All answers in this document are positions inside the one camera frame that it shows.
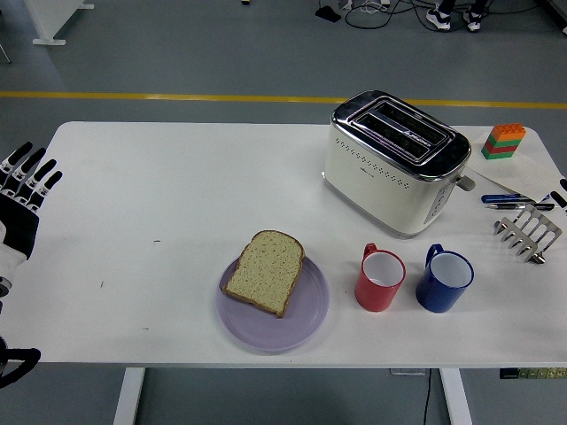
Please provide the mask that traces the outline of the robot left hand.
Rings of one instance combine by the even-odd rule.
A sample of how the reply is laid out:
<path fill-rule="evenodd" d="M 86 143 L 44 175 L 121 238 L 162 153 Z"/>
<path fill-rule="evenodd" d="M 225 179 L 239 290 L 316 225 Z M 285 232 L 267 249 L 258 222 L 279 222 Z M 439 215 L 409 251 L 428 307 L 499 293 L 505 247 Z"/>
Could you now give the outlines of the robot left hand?
<path fill-rule="evenodd" d="M 31 257 L 39 226 L 37 212 L 63 173 L 46 150 L 26 142 L 1 162 L 1 295 L 12 288 L 16 269 Z"/>

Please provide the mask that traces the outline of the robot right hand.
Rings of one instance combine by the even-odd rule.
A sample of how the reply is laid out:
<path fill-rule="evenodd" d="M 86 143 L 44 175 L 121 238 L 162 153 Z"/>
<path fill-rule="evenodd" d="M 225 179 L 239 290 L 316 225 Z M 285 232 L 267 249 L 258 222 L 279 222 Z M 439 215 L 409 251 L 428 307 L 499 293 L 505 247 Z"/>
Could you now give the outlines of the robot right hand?
<path fill-rule="evenodd" d="M 562 177 L 559 182 L 550 191 L 549 196 L 555 201 L 555 203 L 566 210 L 567 207 L 567 180 Z"/>

